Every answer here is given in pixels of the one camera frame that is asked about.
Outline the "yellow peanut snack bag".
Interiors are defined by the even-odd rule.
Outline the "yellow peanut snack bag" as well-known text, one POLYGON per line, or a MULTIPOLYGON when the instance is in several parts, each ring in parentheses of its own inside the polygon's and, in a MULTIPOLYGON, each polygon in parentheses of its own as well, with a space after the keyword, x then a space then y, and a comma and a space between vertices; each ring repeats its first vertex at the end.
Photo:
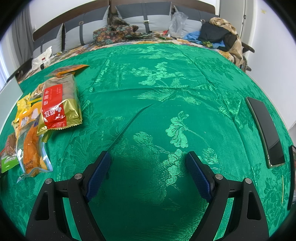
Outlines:
POLYGON ((34 121, 38 117, 38 115, 41 113, 41 99, 41 97, 31 97, 31 94, 29 93, 17 101, 16 117, 11 123, 15 132, 26 126, 28 123, 34 121))

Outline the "green brown snack pack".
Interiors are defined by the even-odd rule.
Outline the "green brown snack pack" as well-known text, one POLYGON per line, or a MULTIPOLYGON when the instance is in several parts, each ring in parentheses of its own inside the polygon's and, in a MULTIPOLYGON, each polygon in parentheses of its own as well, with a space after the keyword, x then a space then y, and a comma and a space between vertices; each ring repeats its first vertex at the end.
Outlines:
POLYGON ((8 135, 5 146, 1 151, 1 173, 14 168, 19 164, 16 153, 16 136, 15 133, 8 135))

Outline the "pile of clothes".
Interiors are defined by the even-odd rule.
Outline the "pile of clothes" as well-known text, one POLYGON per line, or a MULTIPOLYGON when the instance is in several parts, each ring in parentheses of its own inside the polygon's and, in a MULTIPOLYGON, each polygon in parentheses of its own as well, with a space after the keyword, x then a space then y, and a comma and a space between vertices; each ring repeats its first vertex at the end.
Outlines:
POLYGON ((245 53, 254 53, 255 49, 241 40, 236 28, 229 21, 213 17, 208 22, 203 22, 198 40, 207 48, 223 43, 223 46, 217 47, 218 53, 241 68, 243 72, 251 71, 245 53))

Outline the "grey headboard cushion left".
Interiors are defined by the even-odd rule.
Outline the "grey headboard cushion left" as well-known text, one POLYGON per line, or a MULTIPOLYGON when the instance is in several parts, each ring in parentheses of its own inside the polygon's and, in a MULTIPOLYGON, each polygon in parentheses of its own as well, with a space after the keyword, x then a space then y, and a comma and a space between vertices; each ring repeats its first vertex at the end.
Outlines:
POLYGON ((63 24, 54 27, 52 30, 34 41, 33 58, 37 58, 46 49, 52 47, 52 55, 62 51, 62 30, 63 24))

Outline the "dark floral cloth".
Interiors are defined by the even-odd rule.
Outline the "dark floral cloth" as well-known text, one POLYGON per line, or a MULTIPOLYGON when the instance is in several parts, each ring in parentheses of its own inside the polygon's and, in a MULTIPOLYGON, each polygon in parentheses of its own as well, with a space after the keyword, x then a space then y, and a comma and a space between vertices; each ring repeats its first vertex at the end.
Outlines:
POLYGON ((120 18, 114 18, 111 25, 93 32, 93 39, 99 46, 110 44, 151 39, 153 33, 138 32, 137 25, 130 25, 120 18))

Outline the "clear plastic bag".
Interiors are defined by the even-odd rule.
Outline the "clear plastic bag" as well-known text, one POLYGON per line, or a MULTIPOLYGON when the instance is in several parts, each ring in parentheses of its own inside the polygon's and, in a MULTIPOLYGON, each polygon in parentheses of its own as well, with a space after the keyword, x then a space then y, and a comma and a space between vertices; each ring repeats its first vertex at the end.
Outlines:
POLYGON ((181 38, 184 36, 184 27, 185 21, 188 19, 188 16, 180 11, 177 11, 173 14, 171 23, 169 25, 169 35, 176 38, 181 38))

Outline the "red gold biscuit pack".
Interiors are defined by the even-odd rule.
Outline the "red gold biscuit pack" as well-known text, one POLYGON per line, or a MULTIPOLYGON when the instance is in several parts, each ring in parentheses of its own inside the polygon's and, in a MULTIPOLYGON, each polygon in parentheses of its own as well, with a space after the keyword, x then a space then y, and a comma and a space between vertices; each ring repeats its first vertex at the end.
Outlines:
POLYGON ((37 135, 82 123, 78 88, 73 73, 51 77, 44 83, 37 135))

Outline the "grey headboard cushion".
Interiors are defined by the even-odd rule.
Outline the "grey headboard cushion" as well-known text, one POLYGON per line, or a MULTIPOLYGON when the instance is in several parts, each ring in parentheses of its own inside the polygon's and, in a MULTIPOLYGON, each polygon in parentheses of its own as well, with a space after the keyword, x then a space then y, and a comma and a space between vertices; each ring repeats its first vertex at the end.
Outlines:
POLYGON ((108 25, 108 12, 109 6, 105 6, 66 21, 65 51, 93 43, 93 32, 108 25))
POLYGON ((63 24, 54 27, 52 30, 34 41, 33 58, 37 58, 46 49, 52 47, 52 55, 62 51, 62 30, 63 24))
POLYGON ((138 26, 137 32, 162 32, 171 23, 171 2, 122 4, 115 6, 118 17, 128 25, 138 26))

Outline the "grey curtain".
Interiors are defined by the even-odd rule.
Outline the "grey curtain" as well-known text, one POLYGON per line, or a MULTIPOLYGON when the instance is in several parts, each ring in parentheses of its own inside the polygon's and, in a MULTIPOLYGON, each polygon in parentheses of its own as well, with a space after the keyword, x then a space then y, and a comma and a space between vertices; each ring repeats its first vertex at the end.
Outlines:
POLYGON ((11 34, 18 63, 22 65, 32 58, 34 51, 33 29, 29 6, 26 6, 12 22, 11 34))

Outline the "white plastic bag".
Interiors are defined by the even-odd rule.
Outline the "white plastic bag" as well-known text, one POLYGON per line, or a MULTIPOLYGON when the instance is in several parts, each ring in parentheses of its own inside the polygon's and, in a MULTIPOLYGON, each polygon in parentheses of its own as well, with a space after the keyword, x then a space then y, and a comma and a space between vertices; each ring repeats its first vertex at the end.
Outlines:
POLYGON ((46 68, 51 63, 51 55, 52 55, 52 46, 46 49, 41 55, 37 56, 32 60, 32 69, 42 69, 42 67, 46 68))

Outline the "green embroidered bedspread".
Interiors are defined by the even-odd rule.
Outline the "green embroidered bedspread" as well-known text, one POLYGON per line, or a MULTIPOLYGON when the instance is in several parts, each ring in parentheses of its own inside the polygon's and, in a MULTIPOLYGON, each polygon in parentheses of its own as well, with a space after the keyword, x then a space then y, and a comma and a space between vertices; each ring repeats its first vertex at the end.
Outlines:
POLYGON ((269 233, 288 214, 290 165, 268 168, 246 98, 266 105, 285 158, 292 140, 261 89, 214 51, 175 44, 119 45, 52 65, 20 84, 31 93, 55 69, 85 64, 75 75, 82 123, 53 132, 46 147, 53 171, 1 179, 1 204, 25 233, 46 178, 82 172, 103 150, 112 163, 89 203, 107 240, 188 240, 208 206, 185 167, 194 151, 229 180, 250 178, 264 207, 269 233))

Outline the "black smartphone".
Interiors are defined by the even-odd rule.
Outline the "black smartphone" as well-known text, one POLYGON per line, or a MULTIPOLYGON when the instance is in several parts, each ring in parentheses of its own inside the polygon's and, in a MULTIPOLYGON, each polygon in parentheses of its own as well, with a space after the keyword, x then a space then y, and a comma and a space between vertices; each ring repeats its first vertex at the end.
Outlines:
POLYGON ((246 97, 246 103, 258 128, 268 168, 285 164, 280 137, 266 105, 257 99, 246 97))

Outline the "grey headboard cushion right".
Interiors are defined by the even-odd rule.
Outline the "grey headboard cushion right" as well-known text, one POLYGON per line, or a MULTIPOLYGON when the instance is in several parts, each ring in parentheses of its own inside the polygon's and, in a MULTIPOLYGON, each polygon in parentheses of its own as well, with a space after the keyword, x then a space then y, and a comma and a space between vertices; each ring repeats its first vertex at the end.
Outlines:
POLYGON ((122 4, 115 6, 118 17, 128 25, 138 26, 137 32, 162 32, 171 23, 171 2, 122 4))

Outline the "orange bread clear bag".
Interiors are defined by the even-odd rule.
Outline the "orange bread clear bag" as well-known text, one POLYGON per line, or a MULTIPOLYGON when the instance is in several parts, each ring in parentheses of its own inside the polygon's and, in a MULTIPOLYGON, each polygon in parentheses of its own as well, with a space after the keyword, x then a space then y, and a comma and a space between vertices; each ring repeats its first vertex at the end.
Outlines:
POLYGON ((19 116, 19 126, 16 136, 16 155, 22 174, 17 182, 25 178, 35 177, 39 173, 53 171, 52 164, 46 153, 43 136, 37 135, 42 103, 34 103, 30 109, 19 116))

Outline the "floral bed sheet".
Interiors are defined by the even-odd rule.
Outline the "floral bed sheet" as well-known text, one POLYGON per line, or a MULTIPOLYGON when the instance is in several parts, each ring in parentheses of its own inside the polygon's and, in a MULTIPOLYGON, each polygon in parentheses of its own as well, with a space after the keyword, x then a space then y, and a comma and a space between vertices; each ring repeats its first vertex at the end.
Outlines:
POLYGON ((95 51, 98 49, 104 49, 104 48, 112 48, 112 47, 117 47, 117 46, 124 46, 124 45, 138 45, 138 44, 175 44, 175 45, 187 45, 187 46, 192 46, 192 47, 199 47, 199 48, 205 48, 208 50, 213 50, 217 53, 219 53, 220 55, 222 55, 223 57, 225 57, 227 60, 229 60, 230 62, 234 63, 234 57, 229 53, 229 52, 225 52, 222 50, 218 50, 218 49, 210 49, 207 48, 203 45, 200 44, 196 44, 193 42, 189 42, 187 40, 183 40, 180 38, 177 39, 166 39, 166 40, 162 40, 160 38, 153 38, 153 39, 144 39, 141 41, 128 41, 128 42, 121 42, 121 43, 115 43, 115 44, 109 44, 109 45, 105 45, 105 46, 99 46, 95 43, 92 44, 87 44, 81 47, 77 47, 74 48, 72 50, 69 51, 65 51, 65 52, 58 52, 56 55, 50 57, 50 64, 48 66, 51 66, 55 63, 61 62, 63 60, 69 59, 71 57, 83 54, 83 53, 87 53, 90 51, 95 51))

